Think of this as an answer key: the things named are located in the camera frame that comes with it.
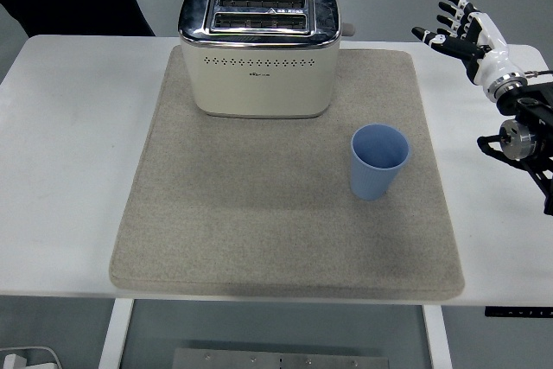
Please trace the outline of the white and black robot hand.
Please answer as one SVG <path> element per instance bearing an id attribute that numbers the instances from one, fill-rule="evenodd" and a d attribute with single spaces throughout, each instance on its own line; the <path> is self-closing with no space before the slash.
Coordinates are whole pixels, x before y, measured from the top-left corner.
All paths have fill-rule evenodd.
<path id="1" fill-rule="evenodd" d="M 527 83 L 524 71 L 510 57 L 509 46 L 490 16 L 468 0 L 442 0 L 435 31 L 414 27 L 411 33 L 434 51 L 460 60 L 468 79 L 482 86 L 491 101 L 510 84 Z"/>

